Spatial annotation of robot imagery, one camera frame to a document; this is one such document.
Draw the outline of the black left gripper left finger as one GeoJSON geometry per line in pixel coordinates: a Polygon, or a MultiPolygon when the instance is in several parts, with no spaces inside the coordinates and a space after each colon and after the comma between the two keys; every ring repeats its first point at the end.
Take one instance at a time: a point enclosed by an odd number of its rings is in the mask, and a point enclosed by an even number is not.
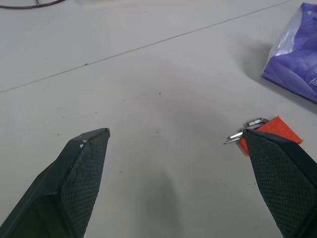
{"type": "Polygon", "coordinates": [[[0,238],[83,238],[98,197],[108,128],[71,139],[0,226],[0,238]]]}

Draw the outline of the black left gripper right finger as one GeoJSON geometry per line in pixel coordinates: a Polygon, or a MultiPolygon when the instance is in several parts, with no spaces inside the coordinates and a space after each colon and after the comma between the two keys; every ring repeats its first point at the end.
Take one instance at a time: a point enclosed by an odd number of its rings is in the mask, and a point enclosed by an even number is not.
{"type": "Polygon", "coordinates": [[[294,141],[243,132],[259,191],[284,238],[317,238],[317,163],[294,141]]]}

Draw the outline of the orange tool with metal clip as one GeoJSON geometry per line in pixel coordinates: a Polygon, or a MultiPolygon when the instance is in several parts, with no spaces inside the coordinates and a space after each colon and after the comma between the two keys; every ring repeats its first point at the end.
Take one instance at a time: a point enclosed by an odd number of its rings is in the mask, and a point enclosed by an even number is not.
{"type": "Polygon", "coordinates": [[[292,140],[297,144],[303,142],[303,139],[300,138],[279,116],[269,120],[264,125],[256,128],[256,130],[281,136],[288,140],[292,140]]]}

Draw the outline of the purple plastic bag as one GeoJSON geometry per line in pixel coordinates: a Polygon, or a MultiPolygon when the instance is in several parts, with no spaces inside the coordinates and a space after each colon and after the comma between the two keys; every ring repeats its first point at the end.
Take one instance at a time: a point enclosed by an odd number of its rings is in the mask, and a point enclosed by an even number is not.
{"type": "Polygon", "coordinates": [[[317,104],[317,4],[301,4],[270,49],[262,77],[317,104]]]}

